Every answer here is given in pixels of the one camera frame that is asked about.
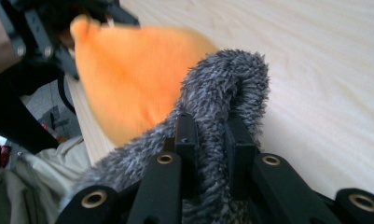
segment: orange plush toy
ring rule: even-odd
[[[164,121],[189,68],[217,52],[198,32],[171,26],[110,26],[78,16],[71,33],[90,108],[118,147]]]

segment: beige cloth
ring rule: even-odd
[[[82,137],[19,156],[15,170],[0,169],[0,224],[55,223],[60,198],[88,168]]]

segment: black metal bracket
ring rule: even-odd
[[[373,194],[342,189],[333,201],[314,192],[284,158],[260,153],[238,117],[229,118],[225,138],[230,191],[235,200],[249,202],[253,223],[374,224]],[[195,122],[182,114],[175,138],[152,156],[141,183],[119,193],[103,186],[84,189],[57,223],[181,223],[181,200],[195,195],[198,151]]]
[[[39,0],[0,0],[0,20],[14,53],[30,62],[55,63],[65,74],[79,79],[74,58],[40,18],[37,12],[40,4]],[[139,21],[119,1],[108,1],[105,14],[115,22],[139,25]]]

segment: gray plush toy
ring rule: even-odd
[[[196,121],[201,148],[199,194],[183,200],[183,223],[250,223],[246,202],[234,201],[229,194],[225,123],[229,114],[237,113],[259,147],[267,73],[258,53],[221,50],[208,55],[190,70],[168,118],[88,170],[63,198],[62,207],[86,187],[103,185],[120,192],[142,179],[150,157],[162,150],[165,138],[174,137],[177,116],[186,112]]]

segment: metal bolt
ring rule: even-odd
[[[26,49],[24,48],[24,46],[18,46],[16,49],[16,53],[21,57],[26,53]]]
[[[52,55],[52,48],[51,47],[46,47],[44,50],[45,56],[48,58]]]

